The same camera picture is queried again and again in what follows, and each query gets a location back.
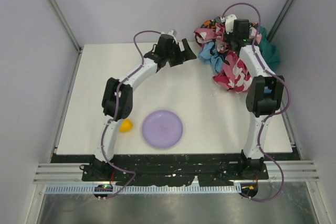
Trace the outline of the light blue cloth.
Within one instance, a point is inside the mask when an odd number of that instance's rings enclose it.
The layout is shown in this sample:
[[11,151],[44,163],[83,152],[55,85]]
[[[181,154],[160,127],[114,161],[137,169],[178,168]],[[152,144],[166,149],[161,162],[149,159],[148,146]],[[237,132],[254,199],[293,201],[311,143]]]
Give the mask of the light blue cloth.
[[227,52],[220,53],[217,51],[215,42],[204,44],[203,49],[198,53],[198,59],[207,65],[212,66],[214,73],[220,73],[227,56]]

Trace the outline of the light pink navy patterned cloth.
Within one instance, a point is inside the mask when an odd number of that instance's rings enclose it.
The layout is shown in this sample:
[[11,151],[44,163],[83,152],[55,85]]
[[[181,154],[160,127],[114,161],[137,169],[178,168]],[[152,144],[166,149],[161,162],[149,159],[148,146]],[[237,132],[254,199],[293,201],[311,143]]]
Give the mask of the light pink navy patterned cloth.
[[[253,41],[253,39],[255,37],[256,37],[255,43],[257,42],[257,38],[260,39],[260,37],[258,36],[259,33],[257,33],[257,29],[255,29],[253,27],[251,27],[249,29],[249,38],[250,38],[251,42]],[[209,41],[215,42],[218,52],[224,53],[224,52],[228,52],[230,50],[230,45],[229,45],[229,42],[228,42],[228,34],[226,34],[224,24],[217,23],[216,28],[215,29],[209,29],[208,34],[209,35],[206,35],[206,41],[207,42],[209,42]]]

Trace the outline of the pink red camouflage cloth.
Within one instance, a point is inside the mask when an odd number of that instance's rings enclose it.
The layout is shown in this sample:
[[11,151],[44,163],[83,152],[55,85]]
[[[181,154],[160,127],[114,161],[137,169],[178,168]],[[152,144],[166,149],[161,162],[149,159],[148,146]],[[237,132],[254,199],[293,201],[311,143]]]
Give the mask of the pink red camouflage cloth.
[[[206,41],[206,35],[209,35],[208,32],[209,29],[206,28],[197,28],[194,30],[195,41],[201,47],[201,50],[204,44],[208,43]],[[239,58],[238,53],[231,49],[227,52],[222,71],[220,73],[214,73],[212,79],[223,89],[236,93],[246,92],[252,82],[247,67]]]

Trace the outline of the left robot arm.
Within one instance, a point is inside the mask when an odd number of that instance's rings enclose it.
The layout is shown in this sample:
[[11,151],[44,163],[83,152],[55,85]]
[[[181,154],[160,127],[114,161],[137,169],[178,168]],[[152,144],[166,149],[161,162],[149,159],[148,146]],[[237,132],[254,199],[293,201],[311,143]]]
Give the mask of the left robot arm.
[[160,35],[159,39],[149,52],[143,54],[137,45],[136,38],[144,33],[147,31],[138,32],[133,37],[133,43],[141,57],[140,65],[124,77],[109,78],[106,83],[101,103],[106,122],[99,146],[88,168],[83,171],[84,175],[88,175],[93,180],[108,180],[115,170],[131,174],[132,177],[136,176],[136,172],[119,168],[112,163],[119,128],[133,109],[134,91],[147,78],[156,74],[167,64],[175,67],[196,59],[196,54],[190,48],[188,40],[183,38],[181,42],[178,42],[174,30],[168,33],[152,30],[151,33]]

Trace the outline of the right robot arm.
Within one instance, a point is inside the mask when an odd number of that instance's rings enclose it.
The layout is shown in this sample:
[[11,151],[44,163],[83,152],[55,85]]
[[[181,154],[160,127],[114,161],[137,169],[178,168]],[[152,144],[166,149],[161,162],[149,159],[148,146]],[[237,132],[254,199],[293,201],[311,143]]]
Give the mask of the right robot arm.
[[280,109],[283,94],[283,77],[267,66],[259,48],[249,38],[249,20],[236,19],[229,32],[229,42],[247,67],[252,82],[246,96],[246,108],[250,113],[247,140],[237,164],[237,175],[254,179],[262,173],[265,155],[263,147],[268,129],[268,119]]

